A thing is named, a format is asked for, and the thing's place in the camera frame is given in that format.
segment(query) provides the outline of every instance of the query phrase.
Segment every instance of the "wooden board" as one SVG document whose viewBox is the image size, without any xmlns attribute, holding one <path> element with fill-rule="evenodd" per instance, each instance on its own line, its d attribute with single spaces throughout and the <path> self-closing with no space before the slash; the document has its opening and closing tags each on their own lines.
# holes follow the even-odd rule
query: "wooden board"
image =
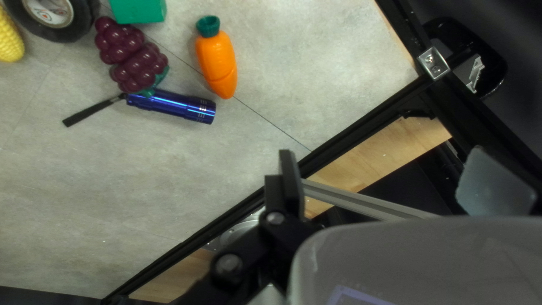
<svg viewBox="0 0 542 305">
<path fill-rule="evenodd" d="M 437 119 L 400 118 L 308 179 L 357 193 L 450 138 Z M 312 198 L 305 203 L 309 218 L 332 207 Z"/>
<path fill-rule="evenodd" d="M 207 271 L 214 252 L 199 249 L 130 295 L 138 300 L 169 303 L 185 293 Z"/>
</svg>

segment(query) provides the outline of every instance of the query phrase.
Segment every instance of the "black tape roll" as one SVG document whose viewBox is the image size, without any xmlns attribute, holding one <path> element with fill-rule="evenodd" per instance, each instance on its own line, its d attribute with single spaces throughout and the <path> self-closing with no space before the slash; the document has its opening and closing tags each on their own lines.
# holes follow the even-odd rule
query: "black tape roll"
<svg viewBox="0 0 542 305">
<path fill-rule="evenodd" d="M 11 17 L 33 34 L 54 42 L 74 42 L 91 29 L 99 0 L 4 0 Z"/>
</svg>

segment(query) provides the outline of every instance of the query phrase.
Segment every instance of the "gray floor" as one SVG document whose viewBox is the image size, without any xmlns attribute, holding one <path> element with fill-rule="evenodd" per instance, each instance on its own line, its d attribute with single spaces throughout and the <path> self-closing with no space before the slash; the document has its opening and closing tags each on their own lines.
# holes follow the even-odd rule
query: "gray floor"
<svg viewBox="0 0 542 305">
<path fill-rule="evenodd" d="M 118 94 L 94 31 L 71 44 L 23 31 L 24 59 L 0 63 L 0 285 L 103 297 L 263 185 L 278 149 L 302 158 L 417 77 L 372 0 L 168 6 L 140 26 L 170 59 L 160 87 L 216 101 L 211 126 L 117 103 L 65 128 Z M 230 100 L 196 64 L 206 14 L 235 47 Z"/>
</svg>

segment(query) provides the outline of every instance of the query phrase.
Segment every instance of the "toy carrot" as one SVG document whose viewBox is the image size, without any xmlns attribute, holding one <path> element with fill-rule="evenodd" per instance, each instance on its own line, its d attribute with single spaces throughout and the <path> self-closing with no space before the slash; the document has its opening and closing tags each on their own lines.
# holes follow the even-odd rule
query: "toy carrot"
<svg viewBox="0 0 542 305">
<path fill-rule="evenodd" d="M 229 99 L 237 87 L 237 64 L 230 37 L 220 30 L 220 19 L 216 16 L 201 18 L 196 28 L 200 33 L 196 53 L 203 76 L 219 97 Z"/>
</svg>

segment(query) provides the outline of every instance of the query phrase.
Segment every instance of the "bolt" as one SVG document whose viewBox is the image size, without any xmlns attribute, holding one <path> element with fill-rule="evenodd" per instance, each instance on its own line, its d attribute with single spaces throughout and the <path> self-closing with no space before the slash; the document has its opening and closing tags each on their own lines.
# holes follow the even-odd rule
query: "bolt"
<svg viewBox="0 0 542 305">
<path fill-rule="evenodd" d="M 285 217 L 280 212 L 271 212 L 267 214 L 266 220 L 268 223 L 278 226 L 284 222 Z"/>
<path fill-rule="evenodd" d="M 241 258 L 235 254 L 224 254 L 216 261 L 215 268 L 218 274 L 226 274 L 239 270 L 243 265 Z"/>
</svg>

